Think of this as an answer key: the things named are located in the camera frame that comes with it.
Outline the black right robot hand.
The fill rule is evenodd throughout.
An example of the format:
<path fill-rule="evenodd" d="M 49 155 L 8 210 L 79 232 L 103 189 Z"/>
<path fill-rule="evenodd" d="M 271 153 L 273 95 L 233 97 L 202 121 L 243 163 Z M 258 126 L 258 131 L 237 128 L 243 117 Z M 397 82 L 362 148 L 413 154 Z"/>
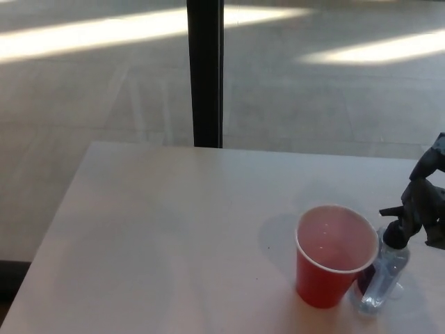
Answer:
<path fill-rule="evenodd" d="M 444 249 L 444 188 L 433 185 L 428 177 L 433 173 L 444 172 L 444 133 L 417 161 L 406 189 L 410 220 L 413 226 L 423 226 L 429 247 Z"/>

